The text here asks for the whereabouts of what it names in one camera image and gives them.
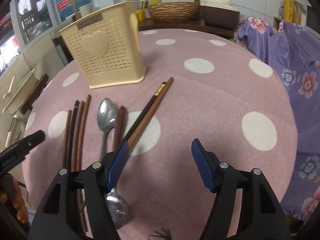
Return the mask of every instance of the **wicker basket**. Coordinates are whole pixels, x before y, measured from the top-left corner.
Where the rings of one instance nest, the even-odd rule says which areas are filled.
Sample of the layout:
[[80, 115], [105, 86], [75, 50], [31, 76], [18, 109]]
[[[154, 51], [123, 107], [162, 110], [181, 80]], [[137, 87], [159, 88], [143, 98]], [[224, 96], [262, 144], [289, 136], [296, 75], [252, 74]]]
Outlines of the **wicker basket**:
[[195, 2], [169, 2], [148, 6], [150, 16], [158, 21], [183, 22], [199, 17], [200, 4]]

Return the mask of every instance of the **yellow mug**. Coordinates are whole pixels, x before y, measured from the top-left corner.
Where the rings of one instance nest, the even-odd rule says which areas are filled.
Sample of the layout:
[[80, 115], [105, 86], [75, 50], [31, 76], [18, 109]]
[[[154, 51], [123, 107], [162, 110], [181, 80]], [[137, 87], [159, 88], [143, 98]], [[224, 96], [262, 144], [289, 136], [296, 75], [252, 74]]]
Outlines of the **yellow mug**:
[[144, 21], [146, 19], [146, 15], [144, 14], [144, 10], [136, 11], [136, 16], [138, 21]]

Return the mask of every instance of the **brass chopstick tip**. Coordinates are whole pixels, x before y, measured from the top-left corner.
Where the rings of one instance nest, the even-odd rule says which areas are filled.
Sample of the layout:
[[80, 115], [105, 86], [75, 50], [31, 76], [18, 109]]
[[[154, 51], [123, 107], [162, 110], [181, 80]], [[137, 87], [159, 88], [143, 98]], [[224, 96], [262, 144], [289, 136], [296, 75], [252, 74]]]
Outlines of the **brass chopstick tip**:
[[160, 87], [156, 90], [156, 92], [154, 93], [155, 96], [159, 95], [161, 90], [164, 88], [165, 84], [161, 84]]

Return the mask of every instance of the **wooden stick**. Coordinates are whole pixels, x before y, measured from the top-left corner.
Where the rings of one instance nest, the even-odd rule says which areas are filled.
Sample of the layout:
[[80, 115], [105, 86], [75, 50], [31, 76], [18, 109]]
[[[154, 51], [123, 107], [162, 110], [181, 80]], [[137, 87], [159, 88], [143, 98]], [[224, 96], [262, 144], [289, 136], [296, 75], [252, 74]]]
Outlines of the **wooden stick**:
[[78, 150], [78, 138], [79, 130], [82, 119], [82, 112], [84, 108], [84, 101], [81, 101], [78, 107], [78, 113], [76, 116], [75, 131], [73, 133], [73, 143], [72, 143], [72, 155], [71, 155], [71, 172], [76, 171], [77, 163], [77, 150]]
[[68, 135], [68, 150], [67, 150], [67, 161], [66, 169], [71, 171], [71, 157], [72, 157], [72, 144], [73, 144], [73, 133], [75, 132], [76, 117], [78, 113], [78, 107], [80, 102], [76, 100], [75, 107], [71, 115], [71, 121], [69, 126], [69, 135]]
[[[85, 104], [84, 104], [84, 109], [83, 109], [83, 113], [82, 113], [82, 117], [81, 117], [80, 129], [79, 129], [78, 149], [77, 149], [77, 158], [76, 158], [76, 171], [81, 170], [84, 128], [85, 128], [85, 123], [87, 120], [90, 102], [91, 102], [91, 95], [88, 95], [87, 99], [85, 101]], [[76, 196], [77, 196], [78, 207], [81, 207], [83, 204], [83, 195], [82, 195], [81, 189], [77, 189]], [[87, 223], [85, 220], [84, 210], [80, 211], [80, 220], [81, 220], [83, 231], [88, 232], [88, 226], [87, 226]]]
[[115, 133], [113, 137], [113, 146], [112, 146], [112, 151], [115, 151], [116, 148], [118, 147], [121, 138], [122, 138], [122, 133], [124, 129], [124, 117], [127, 113], [127, 110], [125, 109], [124, 106], [120, 106], [120, 108], [117, 111], [117, 116], [116, 116], [116, 125], [115, 125]]
[[71, 114], [72, 114], [72, 111], [69, 110], [68, 115], [67, 115], [66, 127], [64, 129], [63, 155], [62, 155], [62, 168], [63, 169], [67, 168], [68, 136], [69, 136], [69, 126], [70, 126]]
[[87, 96], [87, 100], [85, 101], [84, 104], [84, 110], [81, 118], [81, 124], [80, 124], [80, 131], [79, 131], [79, 139], [78, 139], [78, 154], [77, 154], [77, 163], [76, 163], [76, 170], [80, 171], [81, 170], [81, 165], [82, 165], [82, 146], [83, 146], [83, 138], [84, 138], [84, 128], [85, 128], [85, 123], [87, 121], [87, 115], [89, 111], [89, 106], [91, 102], [91, 95]]
[[162, 99], [164, 98], [165, 94], [167, 93], [168, 89], [170, 88], [172, 82], [173, 82], [173, 77], [171, 77], [167, 81], [164, 88], [161, 90], [160, 94], [157, 96], [156, 100], [153, 102], [152, 106], [150, 107], [150, 109], [146, 113], [145, 117], [142, 119], [142, 121], [139, 123], [137, 128], [134, 130], [134, 132], [130, 136], [130, 138], [128, 140], [129, 148], [132, 148], [134, 146], [134, 144], [136, 143], [139, 136], [143, 133], [144, 129], [146, 128], [146, 126], [150, 122], [152, 116], [155, 114]]

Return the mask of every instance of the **pink tablecloth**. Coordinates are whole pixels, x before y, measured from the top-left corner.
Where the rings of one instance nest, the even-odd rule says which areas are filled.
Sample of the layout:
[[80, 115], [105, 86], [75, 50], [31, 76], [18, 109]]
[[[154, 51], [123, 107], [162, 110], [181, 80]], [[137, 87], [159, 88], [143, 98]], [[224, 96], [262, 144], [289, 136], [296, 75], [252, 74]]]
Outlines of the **pink tablecloth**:
[[[297, 131], [289, 98], [276, 73], [250, 52], [215, 35], [180, 29], [140, 33], [147, 74], [143, 82], [90, 90], [73, 61], [36, 102], [25, 135], [39, 129], [46, 141], [23, 162], [29, 201], [37, 208], [61, 168], [66, 111], [92, 95], [83, 168], [99, 158], [102, 132], [96, 110], [104, 97], [127, 107], [128, 127], [159, 84], [175, 78], [124, 168], [117, 191], [129, 205], [122, 239], [147, 239], [160, 228], [174, 240], [199, 239], [214, 195], [202, 183], [191, 142], [234, 168], [260, 168], [279, 200], [293, 170]], [[110, 149], [112, 133], [108, 138]], [[237, 196], [230, 233], [236, 231]]]

